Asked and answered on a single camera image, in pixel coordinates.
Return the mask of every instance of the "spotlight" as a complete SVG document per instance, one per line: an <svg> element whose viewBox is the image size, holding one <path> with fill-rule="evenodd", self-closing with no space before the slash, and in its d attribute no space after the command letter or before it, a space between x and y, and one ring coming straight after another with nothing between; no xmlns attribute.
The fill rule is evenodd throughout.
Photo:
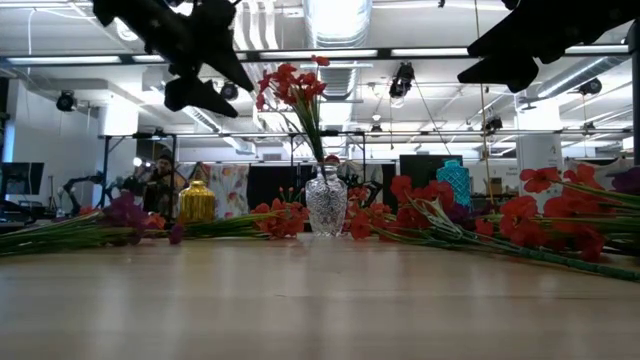
<svg viewBox="0 0 640 360"><path fill-rule="evenodd" d="M502 118L500 116L494 115L487 119L487 125L485 125L487 136L494 135L500 129L502 129Z"/></svg>
<svg viewBox="0 0 640 360"><path fill-rule="evenodd" d="M582 96L599 94L600 91L602 91L602 82L598 80L598 78L589 80L586 83L580 85L580 87L578 87L576 91Z"/></svg>
<svg viewBox="0 0 640 360"><path fill-rule="evenodd" d="M238 98L238 87L230 81L225 81L220 90L220 95L227 101L233 101Z"/></svg>
<svg viewBox="0 0 640 360"><path fill-rule="evenodd" d="M371 132L382 132L382 126L379 122L373 123L373 125L371 125Z"/></svg>
<svg viewBox="0 0 640 360"><path fill-rule="evenodd" d="M410 62L403 62L393 78L389 88L391 100L404 98L411 90L411 82L415 79L415 72Z"/></svg>
<svg viewBox="0 0 640 360"><path fill-rule="evenodd" d="M62 112L73 112L77 105L78 100L73 97L73 90L62 90L58 101L56 101L56 107Z"/></svg>

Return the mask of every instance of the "ceiling light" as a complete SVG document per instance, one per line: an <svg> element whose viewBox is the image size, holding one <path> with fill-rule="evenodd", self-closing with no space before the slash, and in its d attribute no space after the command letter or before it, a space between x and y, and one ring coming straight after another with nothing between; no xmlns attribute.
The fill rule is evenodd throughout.
<svg viewBox="0 0 640 360"><path fill-rule="evenodd" d="M138 63L164 63L166 60L160 55L134 55L133 61Z"/></svg>
<svg viewBox="0 0 640 360"><path fill-rule="evenodd" d="M324 68L329 69L371 69L373 68L373 64L371 63L332 63L328 66L323 66ZM318 68L318 64L309 63L309 64L301 64L300 69L306 70L315 70Z"/></svg>
<svg viewBox="0 0 640 360"><path fill-rule="evenodd" d="M629 47L626 45L580 45L568 48L566 53L571 55L629 54Z"/></svg>
<svg viewBox="0 0 640 360"><path fill-rule="evenodd" d="M324 56L331 60L341 58L374 58L378 56L378 50L369 49L353 49L353 50L303 50L303 51L264 51L260 53L260 58L265 60L272 59L311 59L315 56Z"/></svg>
<svg viewBox="0 0 640 360"><path fill-rule="evenodd" d="M76 64L120 64L119 56L41 56L41 57L8 57L11 65L76 65Z"/></svg>
<svg viewBox="0 0 640 360"><path fill-rule="evenodd" d="M469 57L467 48L432 48L432 49L394 49L391 50L391 57L408 57L408 56L460 56Z"/></svg>

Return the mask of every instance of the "fluorescent light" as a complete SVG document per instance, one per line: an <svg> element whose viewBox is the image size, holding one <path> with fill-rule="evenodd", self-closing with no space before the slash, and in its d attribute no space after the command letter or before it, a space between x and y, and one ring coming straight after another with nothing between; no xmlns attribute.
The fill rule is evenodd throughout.
<svg viewBox="0 0 640 360"><path fill-rule="evenodd" d="M119 56L46 56L46 57L8 57L12 65L75 65L75 64L120 64Z"/></svg>
<svg viewBox="0 0 640 360"><path fill-rule="evenodd" d="M629 54L629 47L626 45L580 45L568 48L566 53L571 55L610 53Z"/></svg>
<svg viewBox="0 0 640 360"><path fill-rule="evenodd" d="M269 134L269 133L238 133L238 134L228 134L231 137L289 137L289 134Z"/></svg>
<svg viewBox="0 0 640 360"><path fill-rule="evenodd" d="M134 55L133 61L139 63L163 63L166 60L160 55Z"/></svg>
<svg viewBox="0 0 640 360"><path fill-rule="evenodd" d="M311 64L301 64L300 65L300 69L307 69L307 70L315 70L318 67L318 64L316 63L311 63ZM329 66L323 66L323 68L330 68L330 69L371 69L373 68L373 64L371 63L349 63L349 64L344 64L344 63L337 63L337 64L330 64Z"/></svg>
<svg viewBox="0 0 640 360"><path fill-rule="evenodd" d="M622 139L622 149L623 150L631 150L633 149L633 136L628 137L626 139Z"/></svg>
<svg viewBox="0 0 640 360"><path fill-rule="evenodd" d="M311 59L315 56L324 56L331 60L340 58L374 58L378 56L378 50L353 49L353 50L304 50L304 51L264 51L260 53L260 58L270 59Z"/></svg>
<svg viewBox="0 0 640 360"><path fill-rule="evenodd" d="M391 57L408 56L464 56L469 57L467 48L394 49Z"/></svg>

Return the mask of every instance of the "curtain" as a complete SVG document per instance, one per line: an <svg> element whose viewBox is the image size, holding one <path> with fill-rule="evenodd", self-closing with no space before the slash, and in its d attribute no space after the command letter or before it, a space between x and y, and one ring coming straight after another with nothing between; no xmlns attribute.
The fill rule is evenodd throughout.
<svg viewBox="0 0 640 360"><path fill-rule="evenodd" d="M249 213L248 180L248 165L212 167L209 188L216 195L216 218L224 219Z"/></svg>

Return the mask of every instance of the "wooden table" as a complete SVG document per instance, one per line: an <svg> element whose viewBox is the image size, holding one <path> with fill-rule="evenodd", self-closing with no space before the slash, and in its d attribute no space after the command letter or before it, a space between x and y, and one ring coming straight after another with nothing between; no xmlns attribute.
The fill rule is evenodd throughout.
<svg viewBox="0 0 640 360"><path fill-rule="evenodd" d="M348 240L0 260L0 358L640 359L640 285Z"/></svg>

